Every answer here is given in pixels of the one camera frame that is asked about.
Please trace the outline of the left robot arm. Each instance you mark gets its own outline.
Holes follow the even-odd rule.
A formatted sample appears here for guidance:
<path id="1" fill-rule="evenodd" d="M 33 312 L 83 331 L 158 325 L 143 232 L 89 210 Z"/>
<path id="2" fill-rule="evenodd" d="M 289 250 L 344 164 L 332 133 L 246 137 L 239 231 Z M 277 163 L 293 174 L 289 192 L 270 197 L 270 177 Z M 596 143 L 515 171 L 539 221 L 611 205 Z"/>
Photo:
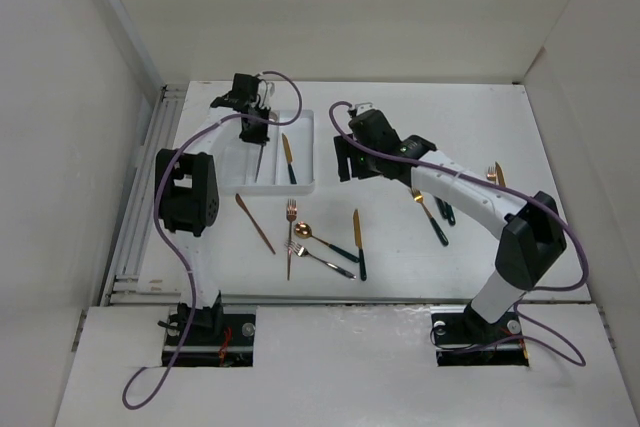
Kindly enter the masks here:
<path id="1" fill-rule="evenodd" d="M 219 282 L 205 252 L 220 209 L 217 170 L 233 140 L 264 145 L 276 123 L 269 100 L 275 86 L 261 74 L 234 75 L 230 91 L 215 98 L 202 125 L 178 148 L 155 160 L 153 222 L 186 270 L 186 287 L 167 327 L 187 345 L 217 341 L 226 328 Z"/>

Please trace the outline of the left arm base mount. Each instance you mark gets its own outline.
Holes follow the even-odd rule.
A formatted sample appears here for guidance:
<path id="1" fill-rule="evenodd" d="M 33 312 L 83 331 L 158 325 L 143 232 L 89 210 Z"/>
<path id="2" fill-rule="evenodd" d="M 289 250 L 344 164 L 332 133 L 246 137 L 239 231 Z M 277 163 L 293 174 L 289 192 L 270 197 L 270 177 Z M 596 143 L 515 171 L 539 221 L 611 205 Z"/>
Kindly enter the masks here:
<path id="1" fill-rule="evenodd" d="M 179 304 L 166 321 L 158 322 L 165 331 L 161 353 L 164 367 L 170 365 L 189 314 L 190 308 Z M 254 313 L 225 313 L 220 306 L 198 309 L 173 366 L 252 367 L 255 321 Z"/>

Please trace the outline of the silver spoon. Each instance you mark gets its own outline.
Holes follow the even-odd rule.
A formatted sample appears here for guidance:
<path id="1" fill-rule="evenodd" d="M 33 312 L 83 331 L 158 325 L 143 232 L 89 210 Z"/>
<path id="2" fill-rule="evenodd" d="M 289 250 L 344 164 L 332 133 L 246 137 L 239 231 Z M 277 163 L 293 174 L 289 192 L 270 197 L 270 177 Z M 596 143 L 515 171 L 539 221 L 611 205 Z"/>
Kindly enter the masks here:
<path id="1" fill-rule="evenodd" d="M 256 170 L 255 170 L 255 175 L 254 175 L 254 183 L 258 183 L 259 180 L 259 175 L 260 175 L 260 170 L 261 170 L 261 164 L 262 164 L 262 160 L 263 160 L 263 155 L 264 155 L 264 150 L 266 147 L 266 143 L 262 144 L 259 148 L 259 153 L 258 153 L 258 159 L 257 159 L 257 163 L 256 163 Z"/>

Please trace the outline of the rose gold knife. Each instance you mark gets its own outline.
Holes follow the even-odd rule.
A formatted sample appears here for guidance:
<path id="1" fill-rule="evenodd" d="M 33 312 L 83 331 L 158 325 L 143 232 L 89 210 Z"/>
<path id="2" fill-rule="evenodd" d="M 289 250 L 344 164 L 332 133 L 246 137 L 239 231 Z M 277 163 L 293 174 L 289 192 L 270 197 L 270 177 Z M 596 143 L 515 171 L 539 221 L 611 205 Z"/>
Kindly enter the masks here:
<path id="1" fill-rule="evenodd" d="M 275 255 L 276 251 L 273 247 L 273 245 L 271 244 L 271 242 L 269 241 L 268 237 L 266 236 L 265 232 L 263 231 L 263 229 L 260 227 L 260 225 L 258 224 L 258 222 L 256 221 L 256 219 L 254 218 L 254 216 L 251 214 L 250 210 L 248 209 L 247 205 L 245 204 L 244 200 L 242 199 L 241 195 L 236 193 L 235 194 L 235 201 L 236 204 L 243 210 L 243 212 L 246 214 L 246 216 L 249 218 L 250 222 L 252 223 L 253 227 L 255 228 L 255 230 L 257 231 L 258 235 L 260 236 L 260 238 L 263 240 L 263 242 L 265 243 L 265 245 L 267 246 L 267 248 L 270 250 L 270 252 Z"/>

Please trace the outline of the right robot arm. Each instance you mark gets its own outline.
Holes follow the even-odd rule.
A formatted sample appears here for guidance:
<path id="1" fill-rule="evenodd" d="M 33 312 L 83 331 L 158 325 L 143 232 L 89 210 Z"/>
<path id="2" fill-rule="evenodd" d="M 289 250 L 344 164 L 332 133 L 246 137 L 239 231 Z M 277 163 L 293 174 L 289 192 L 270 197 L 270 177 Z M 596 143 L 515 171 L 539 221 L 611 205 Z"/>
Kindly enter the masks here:
<path id="1" fill-rule="evenodd" d="M 350 131 L 334 139 L 341 181 L 397 180 L 452 205 L 497 239 L 495 270 L 460 322 L 469 340 L 487 340 L 566 250 L 555 200 L 544 192 L 519 197 L 464 170 L 420 136 L 401 139 L 370 103 L 348 105 L 347 112 Z"/>

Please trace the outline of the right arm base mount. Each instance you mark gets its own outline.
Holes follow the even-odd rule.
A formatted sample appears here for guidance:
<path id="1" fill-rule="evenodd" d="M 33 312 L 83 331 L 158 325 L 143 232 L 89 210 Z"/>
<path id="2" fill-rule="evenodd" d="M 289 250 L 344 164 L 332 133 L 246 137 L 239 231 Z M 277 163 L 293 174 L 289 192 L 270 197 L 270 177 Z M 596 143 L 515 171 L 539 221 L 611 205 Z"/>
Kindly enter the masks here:
<path id="1" fill-rule="evenodd" d="M 528 367 L 518 316 L 506 312 L 496 323 L 471 321 L 463 312 L 431 315 L 430 340 L 439 367 Z"/>

